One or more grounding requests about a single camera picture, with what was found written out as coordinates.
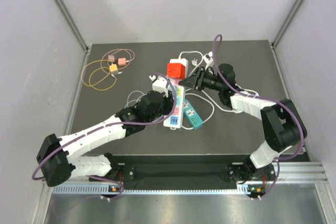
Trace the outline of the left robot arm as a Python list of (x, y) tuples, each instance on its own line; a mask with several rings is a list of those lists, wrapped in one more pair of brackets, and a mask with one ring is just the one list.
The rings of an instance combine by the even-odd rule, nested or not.
[(174, 104), (172, 91), (150, 91), (135, 105), (90, 128), (71, 135), (45, 137), (36, 157), (43, 179), (49, 187), (76, 177), (116, 179), (120, 169), (112, 154), (90, 156), (87, 153), (144, 130), (156, 118), (170, 115)]

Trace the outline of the white power strip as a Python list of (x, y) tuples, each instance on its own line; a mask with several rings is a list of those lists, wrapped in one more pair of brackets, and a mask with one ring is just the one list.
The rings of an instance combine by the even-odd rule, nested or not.
[[(171, 59), (170, 62), (182, 63), (186, 67), (185, 78), (187, 77), (187, 71), (188, 71), (188, 60), (187, 59), (185, 58)], [(185, 101), (185, 87), (180, 86), (178, 83), (179, 81), (184, 80), (184, 79), (172, 79), (172, 78), (169, 78), (169, 79), (175, 89), (176, 105), (175, 105), (174, 112), (172, 113), (172, 115), (163, 122), (163, 126), (169, 127), (171, 130), (176, 130), (176, 129), (180, 129), (183, 123), (183, 114), (184, 114), (183, 105)]]

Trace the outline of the yellow USB charger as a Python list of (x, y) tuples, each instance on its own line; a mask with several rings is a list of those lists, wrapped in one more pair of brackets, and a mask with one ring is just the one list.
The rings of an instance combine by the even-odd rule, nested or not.
[(109, 71), (111, 74), (116, 74), (119, 72), (118, 66), (116, 64), (111, 64), (109, 66)]

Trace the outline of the red cube socket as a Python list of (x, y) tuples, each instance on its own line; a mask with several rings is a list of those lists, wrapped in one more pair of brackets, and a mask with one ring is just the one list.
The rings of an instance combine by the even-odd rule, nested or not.
[(167, 64), (167, 76), (172, 79), (184, 79), (186, 67), (179, 62), (170, 62)]

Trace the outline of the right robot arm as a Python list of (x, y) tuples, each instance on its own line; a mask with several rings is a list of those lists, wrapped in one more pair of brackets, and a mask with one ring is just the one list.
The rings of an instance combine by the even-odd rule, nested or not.
[(301, 144), (307, 137), (307, 129), (291, 100), (276, 102), (252, 95), (236, 84), (235, 77), (232, 65), (224, 63), (216, 73), (212, 68), (199, 67), (179, 84), (198, 91), (215, 90), (224, 106), (261, 120), (265, 140), (243, 162), (246, 177), (256, 180), (264, 174), (264, 167), (281, 153)]

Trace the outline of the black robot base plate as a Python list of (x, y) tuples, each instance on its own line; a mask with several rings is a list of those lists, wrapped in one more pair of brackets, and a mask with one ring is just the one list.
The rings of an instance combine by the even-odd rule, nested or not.
[(256, 169), (248, 155), (112, 155), (105, 178), (126, 189), (228, 189), (275, 178), (272, 165)]

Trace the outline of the teal power strip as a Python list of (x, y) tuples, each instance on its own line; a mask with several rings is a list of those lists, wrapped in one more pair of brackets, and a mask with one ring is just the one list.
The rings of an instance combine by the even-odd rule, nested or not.
[(203, 120), (199, 114), (195, 111), (188, 99), (185, 99), (183, 105), (184, 115), (192, 126), (193, 130), (198, 130), (203, 126)]

